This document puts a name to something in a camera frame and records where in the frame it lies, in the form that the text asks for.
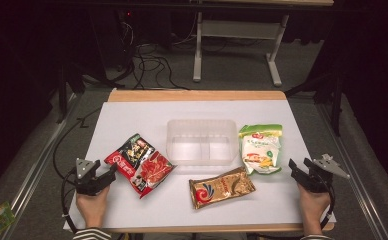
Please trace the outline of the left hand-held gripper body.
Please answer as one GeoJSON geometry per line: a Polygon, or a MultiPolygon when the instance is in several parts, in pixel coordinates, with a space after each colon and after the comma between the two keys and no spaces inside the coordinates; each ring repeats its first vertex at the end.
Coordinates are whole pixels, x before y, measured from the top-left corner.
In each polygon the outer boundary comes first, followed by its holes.
{"type": "Polygon", "coordinates": [[[75,186],[79,194],[95,196],[109,185],[100,185],[98,178],[101,175],[89,173],[90,162],[85,159],[76,160],[75,186]]]}

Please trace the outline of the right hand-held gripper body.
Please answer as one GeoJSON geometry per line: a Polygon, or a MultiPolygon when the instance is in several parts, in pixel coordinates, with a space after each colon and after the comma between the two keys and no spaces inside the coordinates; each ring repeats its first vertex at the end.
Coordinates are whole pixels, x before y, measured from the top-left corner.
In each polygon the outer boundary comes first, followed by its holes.
{"type": "Polygon", "coordinates": [[[323,154],[320,159],[311,160],[316,165],[315,172],[308,172],[303,176],[301,185],[313,193],[328,192],[332,186],[333,176],[339,176],[349,179],[350,175],[346,173],[341,165],[336,162],[329,154],[323,154]]]}

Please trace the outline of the red and black snack packet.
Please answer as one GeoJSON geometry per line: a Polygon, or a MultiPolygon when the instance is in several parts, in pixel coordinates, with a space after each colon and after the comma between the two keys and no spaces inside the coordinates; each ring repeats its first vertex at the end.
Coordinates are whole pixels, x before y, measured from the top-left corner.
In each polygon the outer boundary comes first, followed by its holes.
{"type": "Polygon", "coordinates": [[[117,165],[117,170],[143,198],[153,191],[174,170],[172,164],[140,134],[131,136],[104,160],[117,165]]]}

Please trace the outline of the green and white food packet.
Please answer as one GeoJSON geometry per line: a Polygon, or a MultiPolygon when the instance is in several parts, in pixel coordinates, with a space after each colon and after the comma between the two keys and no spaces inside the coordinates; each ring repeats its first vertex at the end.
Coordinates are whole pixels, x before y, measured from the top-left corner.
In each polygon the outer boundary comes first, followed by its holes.
{"type": "Polygon", "coordinates": [[[280,124],[244,125],[238,133],[246,172],[270,175],[281,170],[278,155],[283,128],[280,124]]]}

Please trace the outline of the gold foil packet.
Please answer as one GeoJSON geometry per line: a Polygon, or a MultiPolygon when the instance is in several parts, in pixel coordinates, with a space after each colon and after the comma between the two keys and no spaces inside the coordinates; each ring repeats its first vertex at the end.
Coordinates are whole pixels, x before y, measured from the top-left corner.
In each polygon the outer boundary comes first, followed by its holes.
{"type": "Polygon", "coordinates": [[[216,177],[190,180],[189,188],[195,209],[242,197],[256,190],[244,167],[238,167],[216,177]]]}

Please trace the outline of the clear plastic container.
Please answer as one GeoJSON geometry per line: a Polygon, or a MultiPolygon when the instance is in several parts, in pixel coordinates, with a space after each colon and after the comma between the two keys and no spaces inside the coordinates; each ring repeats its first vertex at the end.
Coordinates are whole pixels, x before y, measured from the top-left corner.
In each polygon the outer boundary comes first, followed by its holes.
{"type": "Polygon", "coordinates": [[[227,166],[238,155],[236,123],[221,119],[177,119],[167,123],[168,159],[185,166],[227,166]]]}

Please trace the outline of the person's left hand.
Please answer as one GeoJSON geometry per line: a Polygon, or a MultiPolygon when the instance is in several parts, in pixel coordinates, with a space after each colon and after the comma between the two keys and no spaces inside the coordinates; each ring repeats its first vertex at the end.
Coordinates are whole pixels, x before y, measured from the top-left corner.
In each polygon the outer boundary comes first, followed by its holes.
{"type": "Polygon", "coordinates": [[[110,187],[104,188],[98,195],[76,194],[76,205],[81,213],[86,228],[101,228],[107,208],[110,187]]]}

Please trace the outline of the person's right hand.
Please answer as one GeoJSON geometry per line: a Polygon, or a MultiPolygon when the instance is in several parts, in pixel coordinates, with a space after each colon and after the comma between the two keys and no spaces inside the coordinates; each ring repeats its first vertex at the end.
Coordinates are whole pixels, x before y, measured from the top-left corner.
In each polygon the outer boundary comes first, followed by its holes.
{"type": "Polygon", "coordinates": [[[320,220],[323,212],[330,205],[328,193],[313,193],[298,184],[300,193],[299,205],[303,221],[303,233],[305,236],[321,235],[320,220]]]}

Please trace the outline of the black stand legs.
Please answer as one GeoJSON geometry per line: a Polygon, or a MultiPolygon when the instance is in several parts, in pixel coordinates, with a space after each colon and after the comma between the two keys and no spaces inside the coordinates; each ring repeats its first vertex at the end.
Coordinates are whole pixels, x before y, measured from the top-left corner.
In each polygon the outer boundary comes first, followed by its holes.
{"type": "Polygon", "coordinates": [[[340,128],[340,113],[341,97],[343,88],[343,76],[336,73],[326,73],[319,77],[309,79],[302,84],[299,84],[284,92],[286,97],[294,96],[297,93],[315,89],[313,96],[314,102],[323,104],[326,102],[332,103],[330,125],[333,132],[339,136],[340,128]]]}
{"type": "Polygon", "coordinates": [[[85,92],[81,71],[74,64],[61,65],[58,69],[58,123],[62,123],[68,113],[67,87],[76,94],[85,92]]]}

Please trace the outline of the metal floor rail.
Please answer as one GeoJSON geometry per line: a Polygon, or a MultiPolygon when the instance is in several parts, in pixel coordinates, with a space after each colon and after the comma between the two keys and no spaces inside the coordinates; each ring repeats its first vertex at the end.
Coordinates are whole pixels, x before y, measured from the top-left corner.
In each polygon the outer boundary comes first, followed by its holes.
{"type": "Polygon", "coordinates": [[[0,234],[0,240],[10,240],[12,238],[18,222],[24,214],[24,211],[45,172],[48,165],[48,159],[52,155],[53,149],[58,144],[58,138],[66,127],[68,118],[75,111],[80,99],[81,94],[72,93],[69,97],[65,98],[64,104],[67,106],[67,110],[61,110],[61,108],[58,107],[57,117],[53,121],[52,132],[48,135],[43,148],[37,155],[37,159],[31,164],[31,168],[27,171],[19,190],[10,202],[11,210],[15,214],[15,221],[0,234]]]}
{"type": "Polygon", "coordinates": [[[387,231],[384,224],[381,222],[380,215],[376,209],[375,203],[365,188],[351,157],[349,156],[346,146],[344,145],[340,136],[338,136],[331,125],[330,114],[325,105],[318,104],[316,106],[326,128],[329,130],[333,142],[339,154],[340,164],[344,167],[346,172],[350,175],[348,180],[350,187],[355,195],[357,203],[366,219],[366,222],[372,232],[375,240],[388,240],[387,231]]]}

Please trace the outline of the white metal desk frame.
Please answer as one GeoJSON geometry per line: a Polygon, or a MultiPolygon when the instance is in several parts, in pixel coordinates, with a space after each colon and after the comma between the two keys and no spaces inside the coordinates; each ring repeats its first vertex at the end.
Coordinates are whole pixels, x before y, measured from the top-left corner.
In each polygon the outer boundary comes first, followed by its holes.
{"type": "Polygon", "coordinates": [[[276,65],[276,56],[284,36],[288,15],[283,15],[277,23],[259,23],[246,21],[204,20],[201,12],[196,18],[196,50],[194,55],[193,81],[200,82],[202,79],[202,38],[244,38],[255,40],[273,40],[271,52],[265,55],[273,85],[280,87],[282,81],[276,65]]]}

